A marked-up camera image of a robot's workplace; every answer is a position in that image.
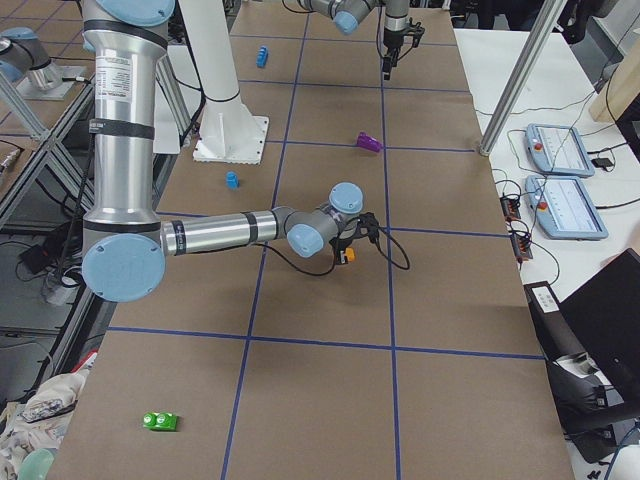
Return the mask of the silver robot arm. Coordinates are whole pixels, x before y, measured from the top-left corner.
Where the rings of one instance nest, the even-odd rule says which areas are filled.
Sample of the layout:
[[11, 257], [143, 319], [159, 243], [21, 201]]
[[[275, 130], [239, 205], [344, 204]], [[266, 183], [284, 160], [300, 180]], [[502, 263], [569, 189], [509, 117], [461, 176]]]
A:
[[294, 13], [318, 13], [329, 18], [343, 35], [354, 33], [374, 10], [378, 11], [376, 49], [384, 80], [390, 80], [398, 63], [416, 49], [425, 33], [420, 21], [409, 16], [410, 2], [405, 0], [301, 0]]
[[200, 161], [257, 163], [268, 121], [243, 104], [220, 3], [88, 1], [84, 38], [95, 52], [95, 200], [84, 216], [82, 274], [112, 302], [138, 300], [161, 282], [166, 258], [284, 238], [301, 257], [339, 251], [361, 234], [363, 194], [334, 186], [310, 212], [290, 207], [162, 221], [152, 202], [155, 81], [168, 20], [183, 15], [206, 96]]

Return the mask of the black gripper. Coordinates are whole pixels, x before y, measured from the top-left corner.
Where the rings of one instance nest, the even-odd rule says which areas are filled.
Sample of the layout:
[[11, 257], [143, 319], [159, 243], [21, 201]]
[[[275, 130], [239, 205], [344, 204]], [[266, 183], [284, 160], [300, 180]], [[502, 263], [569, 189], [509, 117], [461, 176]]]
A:
[[421, 22], [413, 22], [412, 18], [386, 18], [383, 30], [383, 45], [386, 48], [383, 57], [383, 79], [391, 78], [392, 63], [401, 58], [401, 50], [405, 39], [410, 39], [412, 48], [417, 48], [424, 35]]
[[360, 213], [347, 220], [339, 227], [338, 235], [330, 241], [335, 263], [347, 263], [344, 251], [351, 247], [355, 240], [366, 238], [371, 244], [376, 243], [376, 217], [373, 212]]

